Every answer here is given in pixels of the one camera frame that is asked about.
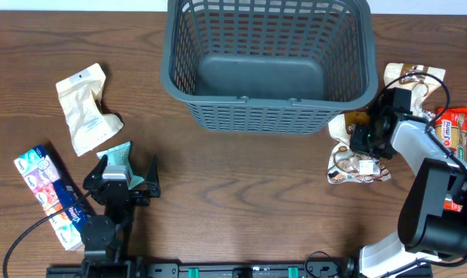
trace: wood surface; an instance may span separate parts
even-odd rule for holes
[[[50,142],[78,185],[96,165],[95,151],[133,141],[134,172],[154,154],[162,197],[139,208],[130,253],[183,263],[300,261],[315,250],[344,256],[397,228],[414,175],[401,156],[386,161],[392,179],[359,185],[327,182],[337,143],[327,128],[310,136],[212,133],[159,79],[164,13],[0,12],[0,276],[12,242],[42,218],[12,163]],[[452,107],[467,107],[467,16],[374,15],[377,68],[420,63],[446,69]],[[100,63],[103,103],[125,127],[78,158],[55,83]],[[426,108],[444,104],[439,89]],[[102,212],[102,208],[91,202]],[[10,277],[42,277],[46,267],[79,263],[45,224],[14,251]],[[467,277],[467,265],[435,269]]]

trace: gray plastic bin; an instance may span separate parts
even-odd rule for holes
[[[161,82],[214,131],[310,134],[377,92],[364,0],[169,0]]]

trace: white background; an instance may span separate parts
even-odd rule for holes
[[[467,0],[367,0],[375,14],[467,15]],[[167,0],[0,0],[0,10],[165,12]]]

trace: white pouch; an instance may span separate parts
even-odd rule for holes
[[[124,127],[116,115],[102,115],[96,105],[95,100],[101,102],[103,97],[105,79],[101,66],[95,63],[56,84],[77,156],[91,151]]]

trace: cable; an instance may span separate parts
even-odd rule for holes
[[[466,166],[448,149],[446,148],[442,142],[432,133],[432,129],[430,128],[430,126],[435,123],[443,114],[444,112],[448,109],[449,107],[449,101],[450,101],[450,95],[449,95],[449,89],[448,87],[444,84],[444,82],[442,82],[442,80],[440,80],[439,78],[437,78],[436,76],[433,76],[429,73],[409,73],[407,75],[404,75],[404,76],[400,76],[398,77],[397,79],[391,81],[388,85],[386,85],[384,87],[384,89],[382,89],[382,91],[379,93],[379,96],[380,97],[382,94],[384,94],[384,92],[394,83],[396,83],[397,81],[400,81],[400,80],[403,80],[407,77],[410,77],[410,76],[429,76],[431,77],[432,79],[436,80],[437,82],[439,82],[439,84],[441,84],[441,86],[444,88],[444,91],[445,91],[445,95],[446,95],[446,103],[444,105],[444,108],[442,109],[442,111],[440,113],[438,113],[432,120],[430,120],[426,125],[425,125],[425,133],[432,139],[432,141],[437,144],[439,146],[439,148],[441,148],[442,151],[444,151],[445,155],[446,155],[446,158],[449,158],[451,159],[452,161],[454,161],[460,168],[460,170],[462,171],[463,174],[465,174],[466,178],[467,178],[467,169],[466,169]],[[409,269],[411,268],[414,268],[416,266],[420,266],[422,263],[428,263],[428,264],[431,264],[431,265],[435,265],[435,266],[441,266],[441,267],[457,267],[457,266],[462,266],[464,264],[467,263],[467,254],[465,257],[463,257],[462,259],[460,259],[459,261],[456,261],[454,263],[441,263],[441,262],[435,262],[435,261],[431,261],[431,260],[428,260],[428,259],[416,259],[413,263],[410,263],[408,264],[407,266],[403,266],[397,270],[393,270],[391,272],[388,272],[386,273],[386,275],[382,276],[382,278],[384,277],[389,277],[389,276],[392,276],[392,275],[396,275],[396,274],[399,274],[399,273],[402,273],[404,271],[408,271]]]
[[[321,278],[319,276],[315,276],[311,271],[309,271],[309,269],[307,269],[307,265],[309,264],[309,259],[312,258],[312,256],[316,255],[316,254],[323,254],[323,255],[326,255],[328,258],[332,259],[331,256],[327,255],[327,253],[325,253],[324,251],[316,251],[312,254],[310,254],[306,259],[305,259],[305,263],[303,263],[303,268],[305,269],[305,272],[310,275],[312,278]],[[337,266],[338,266],[338,269],[336,271],[336,274],[333,274],[333,275],[329,275],[328,277],[331,278],[331,277],[335,277],[335,276],[338,276],[338,273],[340,272],[340,265],[336,262],[333,262],[335,263]]]
[[[30,232],[32,232],[33,229],[36,229],[37,227],[39,227],[41,224],[43,224],[44,222],[50,220],[51,218],[57,216],[58,214],[61,214],[61,213],[64,213],[66,212],[67,210],[71,209],[72,207],[80,204],[82,201],[84,201],[85,199],[87,199],[87,197],[89,197],[91,195],[90,192],[87,192],[84,196],[82,196],[81,198],[78,198],[77,201],[75,201],[72,205],[69,205],[68,207],[62,209],[62,210],[59,210],[58,212],[55,212],[51,215],[48,215],[46,216],[45,218],[39,220],[36,224],[32,225],[29,229],[27,229],[25,232],[23,232],[15,241],[14,243],[12,244],[12,246],[10,246],[10,249],[8,250],[7,254],[5,255],[5,259],[3,260],[3,278],[8,278],[8,271],[7,271],[7,266],[8,266],[8,260],[10,259],[10,256],[11,254],[14,252],[14,249],[16,248],[16,246],[21,242],[21,240],[23,240],[25,238],[25,236],[27,236]]]

